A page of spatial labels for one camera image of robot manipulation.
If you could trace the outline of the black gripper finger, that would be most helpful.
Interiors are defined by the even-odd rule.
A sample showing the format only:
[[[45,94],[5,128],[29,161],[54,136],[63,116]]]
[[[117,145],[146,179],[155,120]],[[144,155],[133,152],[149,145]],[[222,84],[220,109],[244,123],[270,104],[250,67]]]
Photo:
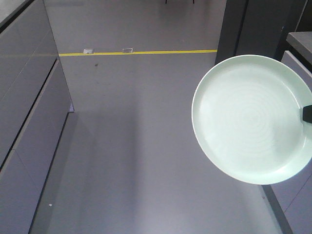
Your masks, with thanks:
[[[302,119],[304,122],[312,123],[312,105],[303,107]]]

